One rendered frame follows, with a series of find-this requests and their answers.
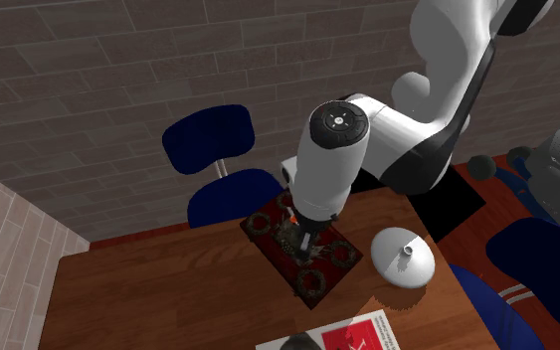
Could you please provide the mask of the white domed disc with knob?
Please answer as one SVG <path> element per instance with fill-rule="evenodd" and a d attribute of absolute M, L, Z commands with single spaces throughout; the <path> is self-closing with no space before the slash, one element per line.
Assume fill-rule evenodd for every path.
<path fill-rule="evenodd" d="M 371 259 L 384 279 L 403 288 L 423 287 L 435 273 L 436 262 L 429 245 L 404 228 L 380 231 L 371 244 Z"/>

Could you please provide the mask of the dark grey ball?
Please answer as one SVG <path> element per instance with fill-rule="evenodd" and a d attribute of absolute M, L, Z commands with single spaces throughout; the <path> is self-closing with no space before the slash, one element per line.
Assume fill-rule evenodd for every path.
<path fill-rule="evenodd" d="M 533 152 L 533 149 L 528 146 L 518 146 L 510 149 L 506 154 L 506 163 L 510 168 L 516 169 L 514 161 L 517 158 L 526 160 Z"/>
<path fill-rule="evenodd" d="M 467 162 L 467 172 L 476 181 L 484 181 L 493 177 L 496 170 L 496 163 L 488 155 L 476 155 Z"/>

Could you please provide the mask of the brown wooden table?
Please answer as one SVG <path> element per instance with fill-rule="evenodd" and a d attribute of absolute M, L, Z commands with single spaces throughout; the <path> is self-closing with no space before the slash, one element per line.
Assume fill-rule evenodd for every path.
<path fill-rule="evenodd" d="M 498 350 L 443 258 L 420 289 L 373 266 L 381 230 L 425 233 L 407 198 L 353 194 L 336 227 L 364 256 L 314 308 L 234 221 L 62 258 L 39 350 L 255 350 L 379 309 L 401 350 Z"/>

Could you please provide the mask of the white and red magazine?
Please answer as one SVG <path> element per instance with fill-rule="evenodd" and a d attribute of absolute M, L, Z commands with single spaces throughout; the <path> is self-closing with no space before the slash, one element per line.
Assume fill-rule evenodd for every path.
<path fill-rule="evenodd" d="M 322 350 L 401 350 L 383 309 L 304 331 Z M 280 350 L 287 337 L 258 344 Z"/>

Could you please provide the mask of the blue office chair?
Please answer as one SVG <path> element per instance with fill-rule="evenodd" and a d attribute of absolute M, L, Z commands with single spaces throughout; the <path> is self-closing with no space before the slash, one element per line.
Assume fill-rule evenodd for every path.
<path fill-rule="evenodd" d="M 467 269 L 451 270 L 500 350 L 545 350 L 532 328 L 512 308 L 522 287 L 530 290 L 560 324 L 560 226 L 538 218 L 520 219 L 494 235 L 485 251 L 518 285 L 497 292 Z"/>
<path fill-rule="evenodd" d="M 190 228 L 248 217 L 283 191 L 280 182 L 263 169 L 225 171 L 223 160 L 246 154 L 255 140 L 250 113 L 241 104 L 208 107 L 165 129 L 162 146 L 177 172 L 193 175 L 213 167 L 217 174 L 190 198 Z"/>

